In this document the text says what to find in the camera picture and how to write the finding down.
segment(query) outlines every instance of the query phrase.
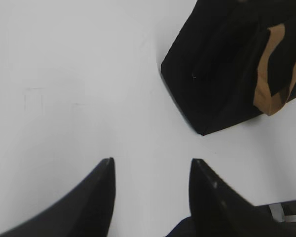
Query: white floor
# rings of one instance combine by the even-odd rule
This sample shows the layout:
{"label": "white floor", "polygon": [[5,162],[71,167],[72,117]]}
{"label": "white floor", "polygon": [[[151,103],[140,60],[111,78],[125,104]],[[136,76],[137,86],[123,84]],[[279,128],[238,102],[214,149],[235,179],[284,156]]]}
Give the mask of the white floor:
{"label": "white floor", "polygon": [[0,233],[116,161],[110,237],[189,216],[192,158],[252,204],[296,199],[296,100],[205,137],[160,64],[195,0],[0,0]]}

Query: scuff mark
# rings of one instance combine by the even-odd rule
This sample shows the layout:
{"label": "scuff mark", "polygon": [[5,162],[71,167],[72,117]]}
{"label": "scuff mark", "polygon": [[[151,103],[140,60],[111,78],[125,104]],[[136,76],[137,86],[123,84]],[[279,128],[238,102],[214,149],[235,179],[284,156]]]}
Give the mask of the scuff mark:
{"label": "scuff mark", "polygon": [[44,111],[44,109],[43,109],[43,105],[44,105],[43,100],[44,100],[44,96],[41,95],[41,96],[40,96],[40,105],[41,105],[41,111],[42,111],[42,113],[43,113],[43,111]]}
{"label": "scuff mark", "polygon": [[29,91],[31,91],[31,90],[44,90],[45,89],[45,87],[27,87],[26,88],[26,90],[29,90]]}
{"label": "scuff mark", "polygon": [[83,106],[83,105],[84,105],[84,104],[82,104],[82,103],[78,103],[78,102],[72,103],[72,104],[71,104],[71,110],[74,110],[76,107]]}
{"label": "scuff mark", "polygon": [[26,95],[24,95],[24,111],[26,111]]}
{"label": "scuff mark", "polygon": [[149,37],[150,37],[150,34],[144,35],[143,40],[141,41],[141,43],[139,45],[139,49],[142,49],[148,43]]}
{"label": "scuff mark", "polygon": [[86,104],[86,103],[78,103],[78,102],[75,102],[75,103],[72,103],[73,106],[89,106],[89,104]]}

